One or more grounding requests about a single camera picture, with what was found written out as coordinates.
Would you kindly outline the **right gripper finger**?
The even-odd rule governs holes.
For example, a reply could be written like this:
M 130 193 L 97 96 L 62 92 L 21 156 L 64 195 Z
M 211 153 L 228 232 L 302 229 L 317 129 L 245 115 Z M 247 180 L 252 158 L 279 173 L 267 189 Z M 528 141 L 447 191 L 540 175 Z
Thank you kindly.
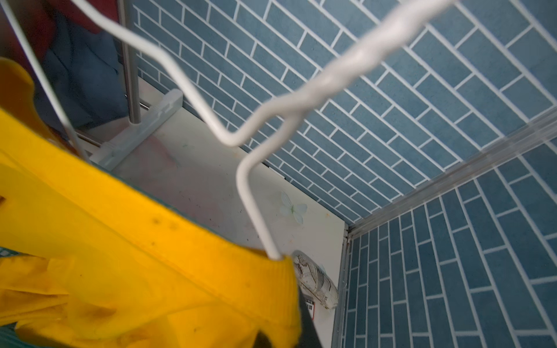
M 298 348 L 322 348 L 313 320 L 305 303 L 301 289 L 298 289 L 299 308 L 302 332 L 298 340 Z

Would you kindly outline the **yellow t-shirt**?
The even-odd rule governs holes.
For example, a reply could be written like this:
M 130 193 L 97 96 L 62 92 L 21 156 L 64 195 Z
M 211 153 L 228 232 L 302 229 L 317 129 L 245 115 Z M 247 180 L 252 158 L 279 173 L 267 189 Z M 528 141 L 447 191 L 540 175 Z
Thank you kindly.
M 1 60 L 1 324 L 45 347 L 296 347 L 290 258 L 233 244 L 69 152 Z

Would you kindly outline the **white wire hanger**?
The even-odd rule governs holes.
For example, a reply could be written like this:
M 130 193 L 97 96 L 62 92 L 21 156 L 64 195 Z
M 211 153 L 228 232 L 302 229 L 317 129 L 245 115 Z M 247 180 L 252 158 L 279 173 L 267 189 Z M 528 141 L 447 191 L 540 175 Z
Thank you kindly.
M 217 140 L 226 146 L 246 142 L 265 121 L 281 116 L 280 129 L 249 153 L 236 171 L 236 185 L 263 247 L 273 260 L 278 250 L 249 186 L 253 168 L 296 132 L 307 114 L 356 78 L 373 70 L 408 43 L 449 1 L 405 1 L 384 20 L 331 61 L 297 91 L 262 104 L 236 132 L 230 132 L 164 50 L 98 12 L 86 1 L 76 6 L 95 24 L 159 62 L 193 104 Z M 122 239 L 159 259 L 233 249 L 220 237 L 194 225 L 111 175 L 37 135 L 9 113 L 1 114 L 1 246 L 31 255 L 73 242 L 108 246 Z

